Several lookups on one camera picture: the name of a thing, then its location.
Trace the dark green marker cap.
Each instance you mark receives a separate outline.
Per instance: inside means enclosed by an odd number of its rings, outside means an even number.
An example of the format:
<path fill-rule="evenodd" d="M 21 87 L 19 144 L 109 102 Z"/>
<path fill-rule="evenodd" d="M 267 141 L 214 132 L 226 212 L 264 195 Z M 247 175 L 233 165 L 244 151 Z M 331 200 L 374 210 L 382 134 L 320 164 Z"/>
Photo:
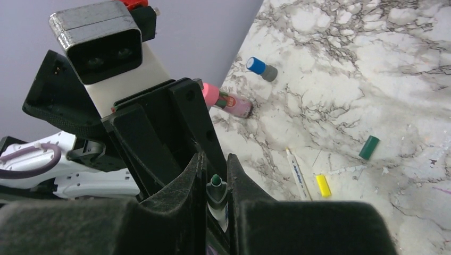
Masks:
<path fill-rule="evenodd" d="M 369 160 L 373 152 L 375 151 L 379 141 L 379 138 L 370 135 L 358 155 L 364 160 Z"/>

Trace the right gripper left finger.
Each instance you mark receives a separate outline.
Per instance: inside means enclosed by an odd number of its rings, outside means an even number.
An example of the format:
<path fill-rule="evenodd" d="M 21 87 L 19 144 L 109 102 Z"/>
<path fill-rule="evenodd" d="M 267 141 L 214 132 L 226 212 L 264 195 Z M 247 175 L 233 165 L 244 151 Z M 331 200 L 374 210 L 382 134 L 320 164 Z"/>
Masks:
<path fill-rule="evenodd" d="M 1 209 L 1 254 L 204 254 L 204 154 L 143 202 L 36 200 Z"/>

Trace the white green-tip marker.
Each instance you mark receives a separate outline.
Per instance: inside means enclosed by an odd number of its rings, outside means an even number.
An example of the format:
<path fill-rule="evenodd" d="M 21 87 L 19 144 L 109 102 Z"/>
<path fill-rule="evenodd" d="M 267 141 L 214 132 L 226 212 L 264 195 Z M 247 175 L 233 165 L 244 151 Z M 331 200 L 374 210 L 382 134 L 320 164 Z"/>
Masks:
<path fill-rule="evenodd" d="M 227 191 L 227 182 L 217 174 L 206 185 L 208 209 L 224 232 L 229 224 Z"/>

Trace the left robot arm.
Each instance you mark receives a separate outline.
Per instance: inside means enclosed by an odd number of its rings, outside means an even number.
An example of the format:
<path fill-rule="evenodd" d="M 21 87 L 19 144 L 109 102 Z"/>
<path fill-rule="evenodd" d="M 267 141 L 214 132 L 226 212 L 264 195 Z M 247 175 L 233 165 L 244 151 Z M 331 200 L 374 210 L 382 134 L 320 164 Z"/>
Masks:
<path fill-rule="evenodd" d="M 59 132 L 34 142 L 1 140 L 1 191 L 32 199 L 144 200 L 201 152 L 212 174 L 226 176 L 206 88 L 199 79 L 166 80 L 114 101 L 101 117 L 67 58 L 49 50 L 22 109 Z"/>

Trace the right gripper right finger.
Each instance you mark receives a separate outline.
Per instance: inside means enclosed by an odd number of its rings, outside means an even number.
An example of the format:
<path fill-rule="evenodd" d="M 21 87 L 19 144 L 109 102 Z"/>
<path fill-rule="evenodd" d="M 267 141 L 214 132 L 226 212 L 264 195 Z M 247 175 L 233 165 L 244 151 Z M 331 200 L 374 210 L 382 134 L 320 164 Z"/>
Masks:
<path fill-rule="evenodd" d="M 395 254 L 370 204 L 278 201 L 227 159 L 231 254 Z"/>

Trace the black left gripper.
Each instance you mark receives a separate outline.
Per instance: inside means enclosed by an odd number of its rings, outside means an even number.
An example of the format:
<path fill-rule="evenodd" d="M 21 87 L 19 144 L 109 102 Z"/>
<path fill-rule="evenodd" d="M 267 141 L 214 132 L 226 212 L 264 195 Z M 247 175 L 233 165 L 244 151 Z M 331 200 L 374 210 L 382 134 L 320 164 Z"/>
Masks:
<path fill-rule="evenodd" d="M 49 50 L 22 109 L 79 140 L 101 144 L 105 156 L 75 161 L 92 168 L 100 163 L 104 172 L 125 163 L 145 200 L 177 178 L 196 153 L 169 95 L 173 82 L 140 92 L 101 119 L 67 58 Z"/>

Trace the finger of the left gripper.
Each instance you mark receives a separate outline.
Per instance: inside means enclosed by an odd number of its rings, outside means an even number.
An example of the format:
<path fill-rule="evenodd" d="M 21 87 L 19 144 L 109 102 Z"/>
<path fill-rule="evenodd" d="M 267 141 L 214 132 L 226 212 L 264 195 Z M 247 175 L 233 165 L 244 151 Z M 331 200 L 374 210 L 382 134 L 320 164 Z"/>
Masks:
<path fill-rule="evenodd" d="M 214 174 L 227 178 L 227 161 L 215 133 L 208 107 L 198 82 L 183 78 L 173 82 L 169 95 L 182 129 L 195 142 L 195 148 L 205 154 L 211 168 L 208 177 Z"/>

